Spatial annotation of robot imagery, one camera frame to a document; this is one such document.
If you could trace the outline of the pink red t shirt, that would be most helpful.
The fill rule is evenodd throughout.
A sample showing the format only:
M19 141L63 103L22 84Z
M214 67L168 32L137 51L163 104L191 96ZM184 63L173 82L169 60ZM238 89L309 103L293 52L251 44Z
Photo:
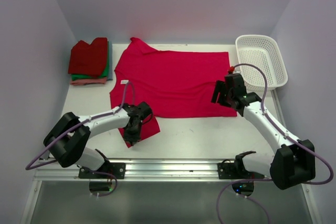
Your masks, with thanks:
M146 102L152 112L140 140L160 132L157 118L236 117L233 109L211 102L217 80L230 68L228 52L157 50L132 37L115 67L111 106Z

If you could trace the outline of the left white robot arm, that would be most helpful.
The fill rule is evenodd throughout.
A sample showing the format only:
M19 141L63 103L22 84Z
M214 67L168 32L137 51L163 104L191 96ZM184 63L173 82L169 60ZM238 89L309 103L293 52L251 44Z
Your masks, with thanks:
M153 112L146 102L123 104L105 113L91 116L64 114L44 139L44 146L55 160L66 168L73 164L88 168L97 178L109 172L108 159L98 150L87 148L87 141L113 129L123 129L125 143L140 141L143 121Z

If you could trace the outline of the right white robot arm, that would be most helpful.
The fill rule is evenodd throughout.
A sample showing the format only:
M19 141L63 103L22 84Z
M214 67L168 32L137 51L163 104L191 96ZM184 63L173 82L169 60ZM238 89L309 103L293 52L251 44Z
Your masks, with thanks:
M231 73L223 81L216 81L211 102L238 112L258 130L274 152L273 156L255 151L240 153L233 163L218 163L219 171L244 179L267 176L282 190L315 178L314 145L288 132L266 108L262 108L261 97L247 92L240 74Z

